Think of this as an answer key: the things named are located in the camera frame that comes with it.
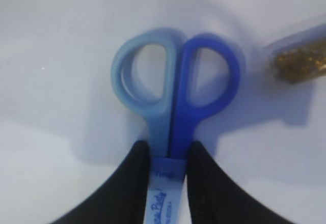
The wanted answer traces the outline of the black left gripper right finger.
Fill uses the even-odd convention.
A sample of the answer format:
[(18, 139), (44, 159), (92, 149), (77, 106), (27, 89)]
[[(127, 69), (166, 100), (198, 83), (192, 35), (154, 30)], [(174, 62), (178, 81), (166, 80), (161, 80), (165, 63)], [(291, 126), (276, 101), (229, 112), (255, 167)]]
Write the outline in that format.
[(192, 223), (282, 223), (241, 189), (212, 159), (200, 142), (187, 157), (187, 197)]

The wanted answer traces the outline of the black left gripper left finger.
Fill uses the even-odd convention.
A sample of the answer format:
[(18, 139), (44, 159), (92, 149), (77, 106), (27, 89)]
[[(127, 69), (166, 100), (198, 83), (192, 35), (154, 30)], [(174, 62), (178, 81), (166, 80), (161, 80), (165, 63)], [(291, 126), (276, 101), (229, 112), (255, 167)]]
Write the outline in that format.
[(137, 141), (94, 193), (54, 223), (143, 223), (149, 169), (149, 146)]

